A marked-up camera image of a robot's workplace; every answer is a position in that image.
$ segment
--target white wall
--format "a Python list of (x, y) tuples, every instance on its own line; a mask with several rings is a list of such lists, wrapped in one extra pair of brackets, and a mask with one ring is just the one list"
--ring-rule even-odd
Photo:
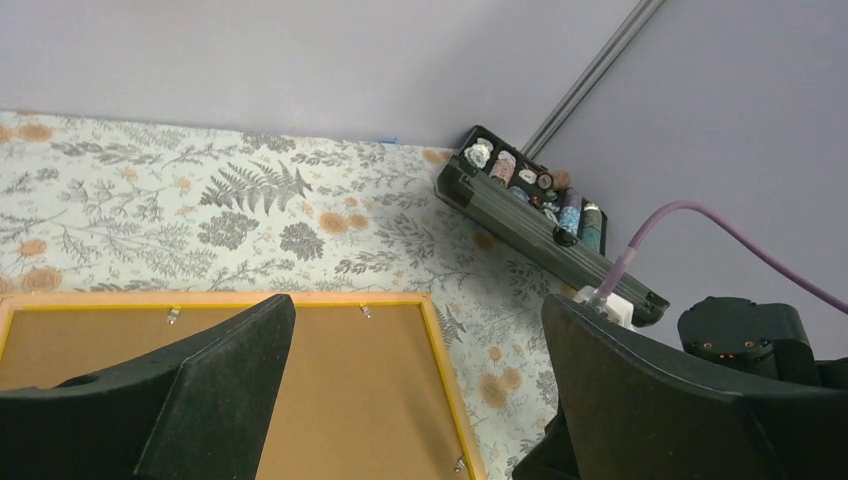
[(521, 146), (637, 0), (5, 0), (0, 108)]
[[(611, 257), (692, 199), (848, 299), (846, 24), (844, 0), (669, 0), (539, 160), (606, 209)], [(848, 356), (848, 316), (695, 213), (667, 217), (631, 272), (672, 302), (654, 338), (679, 345), (683, 310), (732, 295), (794, 305), (820, 357)]]

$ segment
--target brown ball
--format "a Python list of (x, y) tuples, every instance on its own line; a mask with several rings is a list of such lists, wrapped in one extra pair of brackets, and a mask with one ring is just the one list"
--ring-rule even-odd
[(551, 172), (551, 177), (554, 179), (553, 190), (565, 190), (571, 186), (571, 174), (565, 170)]

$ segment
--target fern leaf print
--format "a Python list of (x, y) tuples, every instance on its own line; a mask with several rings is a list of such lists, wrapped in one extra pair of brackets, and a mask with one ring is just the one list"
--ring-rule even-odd
[(256, 207), (262, 203), (266, 215), (276, 203), (277, 209), (286, 211), (289, 200), (296, 195), (306, 198), (306, 191), (312, 191), (312, 185), (306, 183), (295, 169), (292, 176), (288, 167), (279, 162), (279, 170), (250, 162), (251, 166), (239, 166), (227, 162), (227, 168), (218, 169), (218, 175), (212, 175), (212, 184), (206, 187), (200, 197), (201, 205), (215, 205), (241, 211), (256, 213)]

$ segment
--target toolbox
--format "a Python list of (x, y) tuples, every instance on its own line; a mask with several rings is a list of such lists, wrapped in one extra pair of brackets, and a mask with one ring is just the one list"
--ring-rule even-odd
[[(484, 144), (490, 150), (485, 162), (475, 158), (475, 164), (469, 159), (473, 155), (468, 149), (476, 144)], [(509, 152), (515, 159), (514, 168), (507, 171), (509, 178), (503, 172), (493, 172), (493, 169), (503, 170), (500, 166), (495, 167), (499, 155), (506, 155), (501, 152)], [(549, 182), (531, 183), (527, 180), (532, 177), (519, 175), (522, 170), (536, 172), (540, 179), (542, 174), (549, 174), (547, 168), (527, 160), (515, 147), (478, 125), (439, 174), (436, 196), (572, 288), (598, 287), (612, 267), (612, 262), (604, 256), (606, 214), (601, 209), (601, 241), (596, 251), (537, 208), (539, 199), (545, 199), (548, 194), (540, 184)], [(532, 201), (513, 194), (508, 190), (512, 187), (518, 187)], [(655, 324), (669, 305), (667, 300), (627, 273), (616, 286), (615, 293), (633, 304), (633, 325), (636, 327)]]

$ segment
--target tablecloth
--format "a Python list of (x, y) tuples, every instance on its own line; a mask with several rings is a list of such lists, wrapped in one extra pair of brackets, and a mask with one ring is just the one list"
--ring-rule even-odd
[(429, 292), (506, 478), (554, 413), (539, 312), (567, 287), (435, 197), (450, 153), (0, 112), (0, 294)]

